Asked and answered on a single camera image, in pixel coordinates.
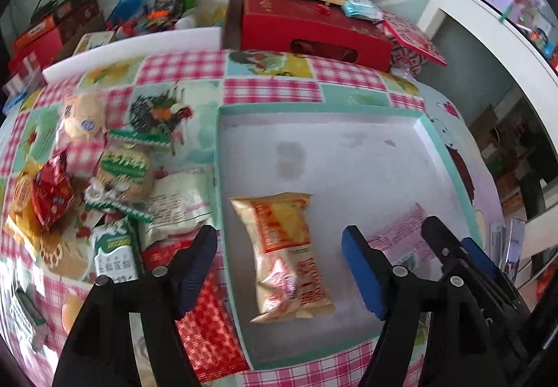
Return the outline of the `clear wrapped small cake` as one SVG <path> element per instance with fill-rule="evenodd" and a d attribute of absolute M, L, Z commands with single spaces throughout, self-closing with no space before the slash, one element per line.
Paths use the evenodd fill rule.
<path fill-rule="evenodd" d="M 106 99 L 98 91 L 80 90 L 61 103 L 55 145 L 64 149 L 75 143 L 97 143 L 105 139 Z"/>

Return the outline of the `pink plaid picture tablecloth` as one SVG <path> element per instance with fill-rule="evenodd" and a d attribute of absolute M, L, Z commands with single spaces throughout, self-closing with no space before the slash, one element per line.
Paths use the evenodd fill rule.
<path fill-rule="evenodd" d="M 29 158 L 38 164 L 50 159 L 52 152 L 67 150 L 68 172 L 87 179 L 104 149 L 103 140 L 79 139 L 77 147 L 70 146 L 64 130 L 57 139 L 60 116 L 66 107 L 64 99 L 77 92 L 98 90 L 106 98 L 105 127 L 107 130 L 126 128 L 139 122 L 142 113 L 135 111 L 138 99 L 148 98 L 153 107 L 146 114 L 155 129 L 174 128 L 174 148 L 155 154 L 156 159 L 168 160 L 169 166 L 158 167 L 163 172 L 179 171 L 186 163 L 202 165 L 213 160 L 218 107 L 249 103 L 333 103 L 371 105 L 421 111 L 428 114 L 433 126 L 455 156 L 456 168 L 466 166 L 467 193 L 473 196 L 472 206 L 478 213 L 481 231 L 490 226 L 504 226 L 497 187 L 481 159 L 481 151 L 465 120 L 451 100 L 426 84 L 400 78 L 388 72 L 351 65 L 332 59 L 294 53 L 270 52 L 173 52 L 134 57 L 111 65 L 73 74 L 64 80 L 51 81 L 13 107 L 9 119 L 1 127 L 1 336 L 13 358 L 35 386 L 50 386 L 58 362 L 65 331 L 61 324 L 61 307 L 68 292 L 84 296 L 87 281 L 74 281 L 47 271 L 44 274 L 39 256 L 31 246 L 29 255 L 23 236 L 6 232 L 5 224 L 12 202 L 12 191 L 18 175 Z M 38 282 L 37 295 L 32 296 L 48 325 L 43 349 L 33 351 L 30 344 L 17 336 L 9 314 L 10 282 L 21 286 Z M 279 374 L 232 375 L 242 385 L 268 385 L 272 379 L 302 382 L 316 379 L 323 385 L 342 385 L 356 379 L 358 369 L 370 356 L 372 343 L 361 349 L 344 351 L 304 368 L 285 369 Z"/>

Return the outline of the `white green snack bag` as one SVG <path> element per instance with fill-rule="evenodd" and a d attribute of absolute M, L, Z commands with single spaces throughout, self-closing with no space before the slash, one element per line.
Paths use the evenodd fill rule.
<path fill-rule="evenodd" d="M 199 166 L 155 179 L 144 200 L 151 223 L 142 223 L 139 240 L 143 250 L 158 241 L 187 234 L 214 224 L 213 168 Z"/>

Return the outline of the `blue liquid bottle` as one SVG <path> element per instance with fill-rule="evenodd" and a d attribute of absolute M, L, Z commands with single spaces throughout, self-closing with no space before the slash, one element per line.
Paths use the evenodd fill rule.
<path fill-rule="evenodd" d="M 144 0 L 119 0 L 107 19 L 107 25 L 116 27 L 127 22 L 142 9 L 143 5 Z"/>

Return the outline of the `clear acrylic box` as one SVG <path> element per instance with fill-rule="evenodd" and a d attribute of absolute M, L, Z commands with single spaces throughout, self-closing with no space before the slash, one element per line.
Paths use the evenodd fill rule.
<path fill-rule="evenodd" d="M 42 66 L 36 53 L 25 54 L 16 61 L 12 76 L 2 87 L 7 96 L 3 114 L 8 116 L 13 108 L 18 107 L 27 97 L 44 86 Z"/>

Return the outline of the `yellow soft bread pack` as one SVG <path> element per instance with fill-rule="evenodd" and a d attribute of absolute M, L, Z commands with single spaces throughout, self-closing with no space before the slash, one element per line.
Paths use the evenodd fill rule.
<path fill-rule="evenodd" d="M 32 157 L 25 162 L 14 186 L 5 222 L 8 234 L 19 244 L 28 246 L 28 250 L 33 253 L 39 250 L 43 226 L 33 207 L 32 183 L 42 166 Z"/>

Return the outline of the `large red gift box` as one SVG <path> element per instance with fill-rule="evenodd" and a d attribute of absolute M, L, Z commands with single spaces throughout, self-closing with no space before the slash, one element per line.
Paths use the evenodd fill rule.
<path fill-rule="evenodd" d="M 241 48 L 307 54 L 386 71 L 392 41 L 372 22 L 314 0 L 242 0 Z"/>

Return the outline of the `pink barcode snack packet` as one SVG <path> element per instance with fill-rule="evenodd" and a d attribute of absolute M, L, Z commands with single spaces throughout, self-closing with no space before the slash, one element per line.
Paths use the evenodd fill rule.
<path fill-rule="evenodd" d="M 434 259 L 434 253 L 422 237 L 425 210 L 415 204 L 391 226 L 365 239 L 372 249 L 383 252 L 392 265 L 403 265 L 413 271 L 425 260 Z"/>

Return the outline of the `orange yellow bread snack bag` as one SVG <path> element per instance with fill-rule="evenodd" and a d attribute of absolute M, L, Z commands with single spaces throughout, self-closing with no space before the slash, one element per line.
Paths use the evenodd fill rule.
<path fill-rule="evenodd" d="M 231 200 L 254 250 L 255 324 L 311 319 L 335 310 L 306 219 L 311 198 L 309 193 L 283 192 Z"/>

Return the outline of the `white shelf table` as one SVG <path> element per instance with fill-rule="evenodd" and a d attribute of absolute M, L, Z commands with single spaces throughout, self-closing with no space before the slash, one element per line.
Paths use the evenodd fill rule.
<path fill-rule="evenodd" d="M 451 18 L 505 68 L 557 149 L 557 74 L 532 43 L 484 0 L 428 0 L 417 26 L 432 38 Z"/>

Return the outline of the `red puffy snack bag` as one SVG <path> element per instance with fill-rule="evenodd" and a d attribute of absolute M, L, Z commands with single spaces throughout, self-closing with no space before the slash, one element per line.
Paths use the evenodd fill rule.
<path fill-rule="evenodd" d="M 61 151 L 39 169 L 31 184 L 31 203 L 44 231 L 61 219 L 74 197 L 66 151 Z"/>

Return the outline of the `pink red patterned gift box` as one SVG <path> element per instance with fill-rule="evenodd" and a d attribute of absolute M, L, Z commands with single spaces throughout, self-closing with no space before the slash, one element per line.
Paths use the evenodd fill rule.
<path fill-rule="evenodd" d="M 377 27 L 392 42 L 391 69 L 408 71 L 416 78 L 428 63 L 447 66 L 445 57 L 425 33 L 402 16 L 384 12 Z"/>

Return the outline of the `green round biscuit pack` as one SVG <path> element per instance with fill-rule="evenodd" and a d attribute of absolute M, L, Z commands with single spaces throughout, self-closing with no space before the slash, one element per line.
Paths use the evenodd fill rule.
<path fill-rule="evenodd" d="M 142 205 L 154 183 L 149 154 L 153 149 L 170 148 L 171 136 L 111 129 L 107 138 L 108 144 L 83 194 L 85 207 L 152 223 L 153 216 Z"/>

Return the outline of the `white foam board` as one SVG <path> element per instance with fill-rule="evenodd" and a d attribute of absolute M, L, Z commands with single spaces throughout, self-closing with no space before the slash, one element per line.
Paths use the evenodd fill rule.
<path fill-rule="evenodd" d="M 222 38 L 223 29 L 220 27 L 154 32 L 130 37 L 67 57 L 45 68 L 43 76 L 48 84 L 54 84 L 94 68 L 137 57 L 171 52 L 216 51 L 222 48 Z"/>

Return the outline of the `red patterned snack pack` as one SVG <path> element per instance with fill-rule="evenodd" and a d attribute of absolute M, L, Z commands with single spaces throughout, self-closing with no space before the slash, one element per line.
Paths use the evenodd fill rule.
<path fill-rule="evenodd" d="M 190 244 L 187 236 L 153 244 L 142 253 L 146 271 L 166 266 Z M 230 316 L 223 274 L 222 253 L 218 250 L 194 309 L 176 323 L 190 363 L 204 385 L 249 368 Z M 142 354 L 142 359 L 137 355 L 142 386 L 157 386 L 147 355 Z"/>

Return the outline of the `blue wet wipes pack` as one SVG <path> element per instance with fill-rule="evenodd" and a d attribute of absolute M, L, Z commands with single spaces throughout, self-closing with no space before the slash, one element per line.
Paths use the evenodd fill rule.
<path fill-rule="evenodd" d="M 341 9 L 350 18 L 380 22 L 384 19 L 383 11 L 370 0 L 346 0 Z"/>

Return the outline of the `dark red box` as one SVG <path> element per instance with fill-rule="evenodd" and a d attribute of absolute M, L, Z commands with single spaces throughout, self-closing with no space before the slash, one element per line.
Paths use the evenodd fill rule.
<path fill-rule="evenodd" d="M 97 0 L 64 0 L 53 11 L 56 30 L 61 44 L 66 44 L 77 32 L 100 14 Z"/>

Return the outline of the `orange red flat box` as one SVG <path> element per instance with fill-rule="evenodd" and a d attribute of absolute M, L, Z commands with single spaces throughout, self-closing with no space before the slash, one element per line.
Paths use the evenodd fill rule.
<path fill-rule="evenodd" d="M 25 46 L 29 45 L 37 38 L 47 34 L 48 32 L 54 30 L 55 28 L 56 28 L 56 22 L 54 20 L 54 16 L 52 15 L 46 16 L 40 22 L 32 25 L 20 36 L 18 36 L 13 41 L 12 48 L 15 51 L 21 50 L 22 48 L 25 48 Z"/>

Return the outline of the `colourful toy pile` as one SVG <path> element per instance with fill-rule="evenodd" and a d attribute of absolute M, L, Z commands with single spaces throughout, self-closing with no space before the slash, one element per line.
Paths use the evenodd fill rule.
<path fill-rule="evenodd" d="M 117 32 L 125 37 L 164 32 L 172 29 L 184 12 L 183 0 L 154 0 L 143 12 L 119 24 Z"/>

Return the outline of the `white tray with teal rim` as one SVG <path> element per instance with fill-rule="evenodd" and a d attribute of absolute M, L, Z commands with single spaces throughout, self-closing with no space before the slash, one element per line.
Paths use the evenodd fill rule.
<path fill-rule="evenodd" d="M 215 162 L 229 300 L 253 370 L 309 363 L 380 333 L 382 324 L 367 311 L 341 252 L 345 227 L 371 236 L 418 205 L 456 237 L 480 238 L 461 176 L 421 112 L 325 103 L 228 105 L 218 111 Z M 258 324 L 254 252 L 231 200 L 287 191 L 311 197 L 307 223 L 335 309 Z"/>

